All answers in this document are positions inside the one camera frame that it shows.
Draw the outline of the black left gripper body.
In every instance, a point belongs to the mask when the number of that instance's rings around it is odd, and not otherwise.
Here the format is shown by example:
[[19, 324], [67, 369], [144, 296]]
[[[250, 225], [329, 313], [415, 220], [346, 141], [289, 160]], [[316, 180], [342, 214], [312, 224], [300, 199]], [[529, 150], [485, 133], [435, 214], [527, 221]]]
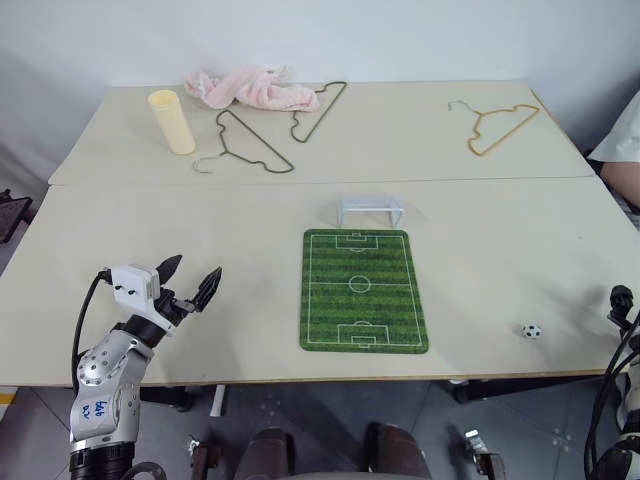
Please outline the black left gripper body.
[[160, 296], [154, 301], [156, 315], [148, 328], [149, 338], [171, 336], [180, 323], [197, 311], [190, 300], [180, 300], [173, 290], [161, 287]]

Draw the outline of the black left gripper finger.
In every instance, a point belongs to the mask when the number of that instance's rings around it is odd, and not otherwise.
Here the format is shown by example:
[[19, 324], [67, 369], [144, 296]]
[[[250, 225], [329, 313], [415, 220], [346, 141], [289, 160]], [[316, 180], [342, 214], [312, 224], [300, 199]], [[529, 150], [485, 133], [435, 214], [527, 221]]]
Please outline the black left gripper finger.
[[182, 258], [183, 256], [181, 254], [171, 256], [156, 267], [160, 287], [163, 287], [173, 277]]
[[202, 280], [196, 295], [192, 299], [195, 311], [203, 311], [209, 304], [219, 287], [222, 271], [222, 267], [219, 266]]

